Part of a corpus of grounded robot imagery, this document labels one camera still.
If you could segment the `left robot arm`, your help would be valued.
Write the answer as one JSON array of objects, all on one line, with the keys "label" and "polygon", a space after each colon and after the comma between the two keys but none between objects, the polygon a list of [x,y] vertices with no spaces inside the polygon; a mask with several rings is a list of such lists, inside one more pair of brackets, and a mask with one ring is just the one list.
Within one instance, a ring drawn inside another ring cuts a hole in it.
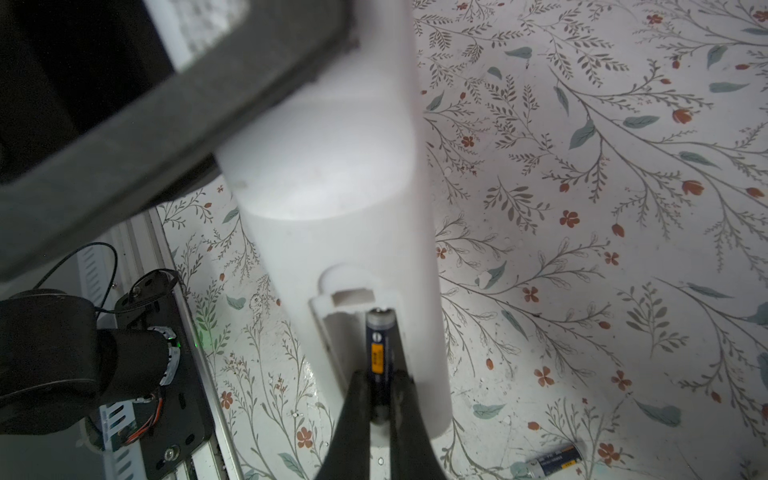
[{"label": "left robot arm", "polygon": [[[250,1],[181,72],[141,1],[1,5],[1,277],[61,258],[190,189],[213,150],[313,80],[349,42],[348,1]],[[144,396],[156,331],[119,342],[89,300],[34,287],[1,304],[1,430],[45,435]]]}]

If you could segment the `white remote control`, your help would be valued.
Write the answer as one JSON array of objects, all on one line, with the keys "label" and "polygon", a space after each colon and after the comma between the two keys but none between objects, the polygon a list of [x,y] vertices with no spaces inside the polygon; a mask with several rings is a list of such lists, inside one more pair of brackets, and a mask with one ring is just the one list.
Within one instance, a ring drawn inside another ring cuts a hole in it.
[{"label": "white remote control", "polygon": [[318,390],[339,412],[397,319],[431,438],[452,407],[411,5],[358,1],[359,45],[216,152]]}]

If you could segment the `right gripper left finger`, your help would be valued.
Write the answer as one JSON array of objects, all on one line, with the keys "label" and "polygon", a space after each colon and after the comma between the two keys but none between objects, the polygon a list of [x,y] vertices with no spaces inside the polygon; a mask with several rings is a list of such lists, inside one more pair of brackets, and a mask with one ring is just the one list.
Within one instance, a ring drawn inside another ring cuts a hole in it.
[{"label": "right gripper left finger", "polygon": [[370,478],[371,388],[364,370],[356,371],[316,480]]}]

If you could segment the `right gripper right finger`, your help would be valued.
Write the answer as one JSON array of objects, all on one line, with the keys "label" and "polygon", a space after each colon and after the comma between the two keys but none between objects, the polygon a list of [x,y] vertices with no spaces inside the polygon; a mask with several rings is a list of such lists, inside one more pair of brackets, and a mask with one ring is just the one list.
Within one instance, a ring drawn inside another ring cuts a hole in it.
[{"label": "right gripper right finger", "polygon": [[390,474],[393,480],[446,480],[419,410],[415,384],[396,371],[390,384]]}]

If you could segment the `black AAA battery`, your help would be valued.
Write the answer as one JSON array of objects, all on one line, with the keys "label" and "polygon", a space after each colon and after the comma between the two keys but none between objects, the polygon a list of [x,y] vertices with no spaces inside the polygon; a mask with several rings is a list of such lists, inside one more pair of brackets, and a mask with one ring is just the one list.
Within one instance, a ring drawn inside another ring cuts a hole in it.
[{"label": "black AAA battery", "polygon": [[390,385],[394,354],[391,336],[396,315],[391,309],[373,309],[366,314],[366,353],[371,389],[371,420],[384,424],[389,420]]},{"label": "black AAA battery", "polygon": [[581,452],[574,444],[570,444],[526,462],[521,478],[545,479],[582,462]]}]

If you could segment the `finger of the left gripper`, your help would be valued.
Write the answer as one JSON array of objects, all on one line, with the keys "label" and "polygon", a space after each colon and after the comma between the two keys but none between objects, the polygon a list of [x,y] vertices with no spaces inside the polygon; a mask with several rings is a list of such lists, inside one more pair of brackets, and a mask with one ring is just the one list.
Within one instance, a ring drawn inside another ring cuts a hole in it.
[{"label": "finger of the left gripper", "polygon": [[5,1],[1,277],[216,175],[350,43],[350,1]]}]

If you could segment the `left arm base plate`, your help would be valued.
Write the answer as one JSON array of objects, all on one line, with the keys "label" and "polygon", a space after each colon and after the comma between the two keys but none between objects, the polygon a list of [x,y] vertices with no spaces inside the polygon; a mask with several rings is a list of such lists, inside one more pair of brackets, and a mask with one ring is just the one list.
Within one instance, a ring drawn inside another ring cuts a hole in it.
[{"label": "left arm base plate", "polygon": [[145,476],[161,479],[191,458],[214,433],[194,358],[197,341],[185,332],[175,290],[176,271],[159,268],[139,278],[116,301],[117,327],[141,342],[128,348],[128,373],[140,381],[136,425],[119,435],[140,448]]}]

